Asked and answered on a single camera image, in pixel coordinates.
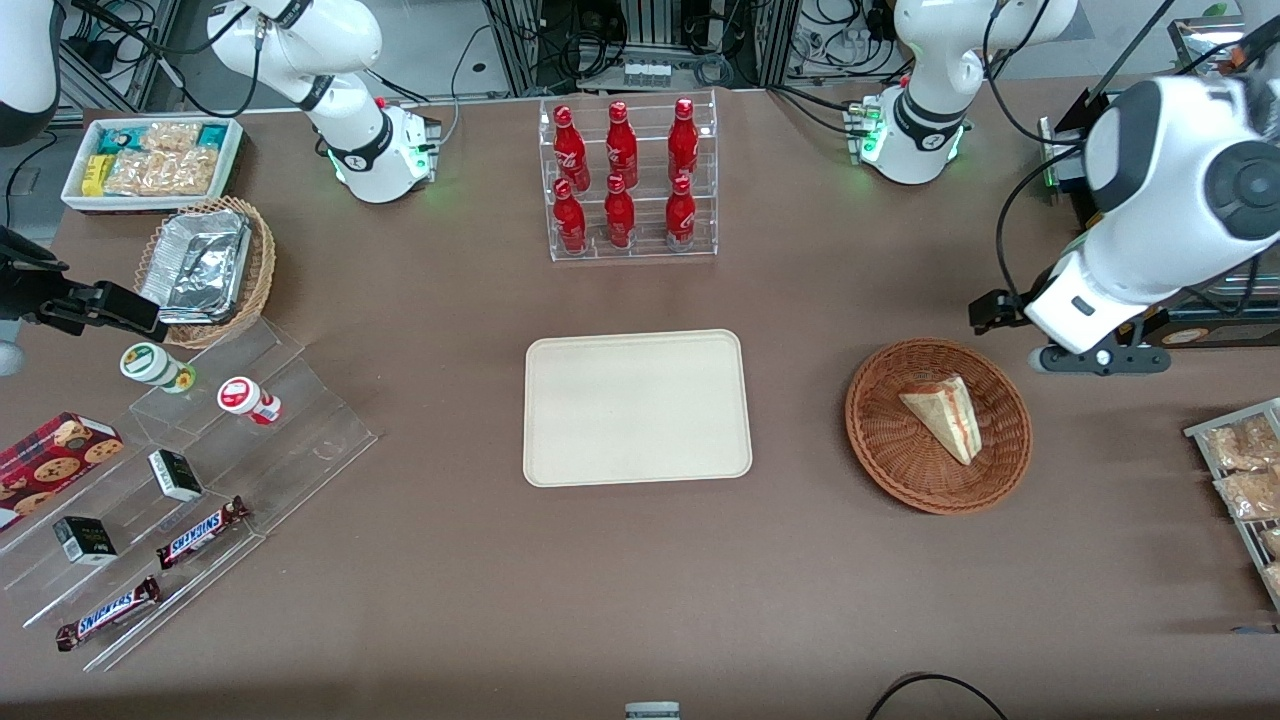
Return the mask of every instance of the red cookie box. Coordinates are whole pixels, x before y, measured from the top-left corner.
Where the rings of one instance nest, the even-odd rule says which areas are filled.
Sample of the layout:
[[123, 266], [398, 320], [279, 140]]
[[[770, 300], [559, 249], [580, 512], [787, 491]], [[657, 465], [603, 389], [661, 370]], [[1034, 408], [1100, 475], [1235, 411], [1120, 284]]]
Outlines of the red cookie box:
[[115, 428], [63, 413], [0, 451], [0, 532], [123, 447]]

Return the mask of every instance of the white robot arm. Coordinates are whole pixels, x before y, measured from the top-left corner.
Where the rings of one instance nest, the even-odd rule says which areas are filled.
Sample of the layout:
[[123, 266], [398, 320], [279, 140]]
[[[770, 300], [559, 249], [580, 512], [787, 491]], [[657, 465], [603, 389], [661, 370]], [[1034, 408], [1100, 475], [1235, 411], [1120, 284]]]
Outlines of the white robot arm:
[[870, 133], [860, 145], [861, 163], [905, 184], [938, 177], [982, 87], [983, 65], [974, 50], [982, 47], [987, 24], [988, 50], [1016, 47], [1024, 38], [1036, 45], [1057, 37], [1075, 5], [1076, 0], [900, 0], [893, 27], [911, 47], [915, 68], [906, 87], [864, 99], [874, 117], [860, 128]]
[[[1266, 83], [1262, 118], [1277, 92], [1280, 82]], [[1121, 94], [1084, 149], [1103, 217], [1068, 247], [1027, 316], [1084, 354], [1151, 305], [1280, 238], [1280, 149], [1251, 117], [1236, 79], [1164, 77]]]
[[[355, 73], [381, 53], [378, 20], [356, 0], [233, 0], [214, 8], [214, 44], [230, 69], [257, 77], [302, 109], [329, 146], [338, 179], [366, 202], [389, 202], [435, 177], [436, 145], [420, 115], [380, 106]], [[439, 128], [431, 128], [439, 136]]]

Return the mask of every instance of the small black box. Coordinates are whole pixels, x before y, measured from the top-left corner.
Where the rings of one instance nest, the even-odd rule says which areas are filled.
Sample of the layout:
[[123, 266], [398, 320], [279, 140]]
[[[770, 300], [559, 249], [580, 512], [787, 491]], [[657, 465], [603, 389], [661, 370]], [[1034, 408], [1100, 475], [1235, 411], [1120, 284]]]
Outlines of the small black box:
[[54, 523], [54, 534], [72, 562], [106, 565], [115, 560], [115, 547], [101, 520], [68, 515]]
[[160, 483], [160, 492], [182, 502], [200, 500], [200, 482], [186, 457], [172, 450], [157, 450], [147, 460], [151, 462], [151, 474]]

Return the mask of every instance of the snickers bar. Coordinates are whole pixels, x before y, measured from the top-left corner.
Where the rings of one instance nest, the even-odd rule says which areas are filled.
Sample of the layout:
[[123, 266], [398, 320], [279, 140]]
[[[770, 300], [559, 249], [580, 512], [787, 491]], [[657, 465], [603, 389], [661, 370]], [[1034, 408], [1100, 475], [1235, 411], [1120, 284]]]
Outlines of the snickers bar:
[[248, 514], [248, 507], [244, 507], [244, 502], [237, 495], [230, 502], [219, 507], [218, 512], [205, 518], [198, 525], [178, 536], [178, 539], [157, 550], [160, 569], [173, 568], [179, 560], [196, 552]]
[[160, 584], [155, 578], [147, 577], [141, 585], [99, 607], [91, 615], [81, 618], [79, 623], [68, 623], [59, 628], [58, 650], [60, 652], [73, 650], [93, 633], [152, 602], [160, 602]]

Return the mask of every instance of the white storage box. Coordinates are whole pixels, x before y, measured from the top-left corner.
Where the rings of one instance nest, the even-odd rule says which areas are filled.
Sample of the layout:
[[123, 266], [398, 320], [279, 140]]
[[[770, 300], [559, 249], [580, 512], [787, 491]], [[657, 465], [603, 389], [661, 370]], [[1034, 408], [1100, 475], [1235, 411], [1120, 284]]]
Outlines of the white storage box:
[[[109, 131], [123, 128], [136, 128], [154, 122], [173, 123], [201, 123], [206, 126], [225, 126], [227, 136], [223, 146], [218, 151], [218, 165], [214, 167], [214, 179], [209, 183], [209, 192], [205, 195], [169, 195], [133, 197], [123, 195], [86, 196], [81, 193], [81, 183], [84, 179], [84, 168], [102, 141], [102, 135]], [[236, 154], [239, 150], [243, 131], [241, 124], [233, 119], [211, 118], [209, 115], [157, 115], [113, 118], [109, 120], [93, 120], [84, 131], [84, 140], [81, 141], [79, 150], [76, 151], [76, 161], [67, 174], [67, 183], [63, 184], [63, 202], [68, 208], [81, 213], [148, 213], [155, 210], [175, 210], [193, 205], [201, 200], [221, 197], [227, 190], [227, 183], [236, 164]]]

